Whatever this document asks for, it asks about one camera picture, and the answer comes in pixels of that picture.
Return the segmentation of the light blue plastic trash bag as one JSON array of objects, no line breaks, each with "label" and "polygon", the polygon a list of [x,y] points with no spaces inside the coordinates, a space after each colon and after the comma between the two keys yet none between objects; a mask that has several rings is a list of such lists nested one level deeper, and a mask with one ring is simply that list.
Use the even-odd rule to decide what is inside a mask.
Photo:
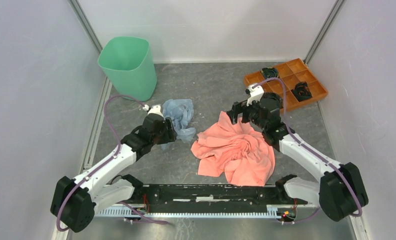
[{"label": "light blue plastic trash bag", "polygon": [[195,127],[189,127],[194,116],[194,105],[191,99],[168,99],[162,105],[164,118],[170,118],[176,132],[176,140],[189,143],[196,134]]}]

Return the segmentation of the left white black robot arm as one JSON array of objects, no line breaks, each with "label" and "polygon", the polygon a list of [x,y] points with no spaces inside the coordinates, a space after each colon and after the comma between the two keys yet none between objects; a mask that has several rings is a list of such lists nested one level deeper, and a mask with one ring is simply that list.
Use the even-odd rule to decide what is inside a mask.
[{"label": "left white black robot arm", "polygon": [[100,211],[124,200],[139,203],[143,190],[127,179],[109,184],[121,170],[136,163],[155,145],[176,140],[172,120],[158,113],[149,113],[142,123],[124,136],[104,159],[87,171],[56,183],[50,212],[56,216],[59,231],[84,230]]}]

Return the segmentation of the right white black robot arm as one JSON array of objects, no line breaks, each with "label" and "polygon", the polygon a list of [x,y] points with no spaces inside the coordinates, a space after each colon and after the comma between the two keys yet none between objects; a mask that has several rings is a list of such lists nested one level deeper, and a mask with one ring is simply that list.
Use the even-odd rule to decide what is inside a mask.
[{"label": "right white black robot arm", "polygon": [[281,106],[279,95],[265,93],[257,101],[235,102],[227,111],[233,125],[253,123],[269,146],[292,158],[315,178],[314,182],[293,174],[281,178],[276,182],[275,199],[281,204],[293,199],[306,201],[335,222],[347,216],[360,217],[369,199],[359,168],[351,162],[340,163],[305,142],[282,121]]}]

